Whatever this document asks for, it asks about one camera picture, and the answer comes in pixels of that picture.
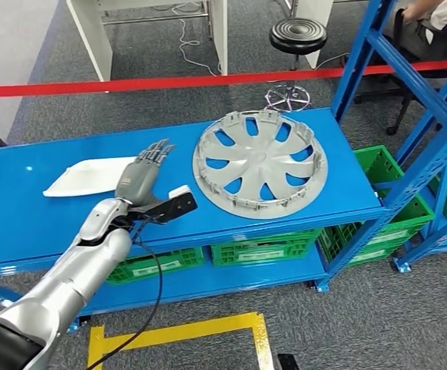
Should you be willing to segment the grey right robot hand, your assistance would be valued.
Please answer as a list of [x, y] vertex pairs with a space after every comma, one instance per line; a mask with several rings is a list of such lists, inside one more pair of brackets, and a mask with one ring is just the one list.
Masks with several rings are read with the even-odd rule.
[[158, 203], [159, 200], [153, 194], [153, 188], [162, 163], [173, 148], [174, 145], [168, 144], [168, 139], [162, 139], [142, 150], [122, 173], [115, 189], [115, 197], [133, 207]]

